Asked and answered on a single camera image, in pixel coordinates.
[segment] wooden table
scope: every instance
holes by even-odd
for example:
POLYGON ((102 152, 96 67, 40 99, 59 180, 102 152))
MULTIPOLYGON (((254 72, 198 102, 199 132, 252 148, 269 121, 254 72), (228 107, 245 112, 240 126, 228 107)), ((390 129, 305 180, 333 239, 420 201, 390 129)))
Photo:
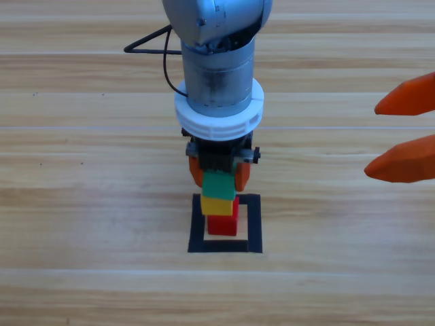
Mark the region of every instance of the wooden table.
POLYGON ((263 255, 187 253, 199 188, 162 57, 122 52, 166 24, 158 0, 0 1, 0 325, 435 325, 435 183, 364 174, 435 133, 373 111, 435 69, 435 2, 276 0, 246 191, 263 255))

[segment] black square outline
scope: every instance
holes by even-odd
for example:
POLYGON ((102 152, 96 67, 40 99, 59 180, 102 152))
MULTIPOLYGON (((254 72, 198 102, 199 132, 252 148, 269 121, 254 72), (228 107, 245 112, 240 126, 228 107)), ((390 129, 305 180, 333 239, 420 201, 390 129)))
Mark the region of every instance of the black square outline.
POLYGON ((247 205, 247 240, 204 240, 205 216, 201 212, 201 195, 192 199, 189 253, 263 253, 261 197, 238 195, 240 205, 247 205))

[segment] stacked blocks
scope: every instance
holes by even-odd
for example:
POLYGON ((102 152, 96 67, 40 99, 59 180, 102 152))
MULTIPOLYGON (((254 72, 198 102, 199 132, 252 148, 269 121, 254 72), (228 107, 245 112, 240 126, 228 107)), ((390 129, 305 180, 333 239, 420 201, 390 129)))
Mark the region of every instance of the stacked blocks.
POLYGON ((207 217, 209 234, 214 236, 236 236, 237 222, 239 220, 239 197, 232 202, 231 216, 215 216, 207 217))
POLYGON ((195 184, 203 189, 201 211, 207 217, 208 232, 216 236, 236 236, 239 219, 237 192, 245 189, 251 164, 237 163, 231 173, 202 170, 197 158, 189 158, 195 184))

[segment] orange object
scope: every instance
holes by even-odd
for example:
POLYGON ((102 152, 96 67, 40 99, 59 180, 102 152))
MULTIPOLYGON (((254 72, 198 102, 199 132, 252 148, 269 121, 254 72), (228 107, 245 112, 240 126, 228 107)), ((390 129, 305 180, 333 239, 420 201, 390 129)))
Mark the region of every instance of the orange object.
POLYGON ((189 156, 189 168, 198 187, 203 187, 204 171, 199 167, 199 160, 189 156))
POLYGON ((419 115, 435 110, 435 73, 408 80, 375 108, 382 115, 419 115))
POLYGON ((251 176, 250 163, 237 163, 236 167, 236 190, 242 192, 251 176))
POLYGON ((399 144, 373 160, 368 177, 392 183, 435 179, 435 135, 399 144))

